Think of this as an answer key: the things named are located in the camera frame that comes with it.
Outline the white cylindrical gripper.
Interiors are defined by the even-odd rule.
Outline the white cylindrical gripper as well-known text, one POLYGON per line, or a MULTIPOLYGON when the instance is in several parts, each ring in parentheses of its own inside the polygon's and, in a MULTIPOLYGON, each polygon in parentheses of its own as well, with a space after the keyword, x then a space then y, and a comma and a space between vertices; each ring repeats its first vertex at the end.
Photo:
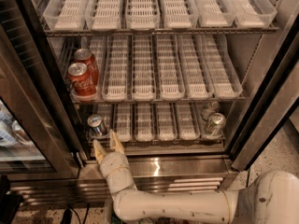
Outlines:
POLYGON ((96 139, 93 140, 94 156, 100 163, 100 171, 104 178, 120 168, 129 168, 127 157, 123 154, 124 147, 113 130, 110 130, 109 146, 115 152, 107 154, 100 142, 96 139))

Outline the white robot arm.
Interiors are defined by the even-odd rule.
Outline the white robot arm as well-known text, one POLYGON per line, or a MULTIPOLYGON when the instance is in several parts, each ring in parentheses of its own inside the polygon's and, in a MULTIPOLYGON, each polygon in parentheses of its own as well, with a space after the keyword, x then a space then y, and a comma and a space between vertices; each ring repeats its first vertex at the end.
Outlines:
POLYGON ((245 189, 150 194, 139 190, 118 135, 110 133, 109 153, 93 141, 116 216, 124 222, 169 217, 208 224, 299 224, 299 178, 285 171, 258 176, 245 189))

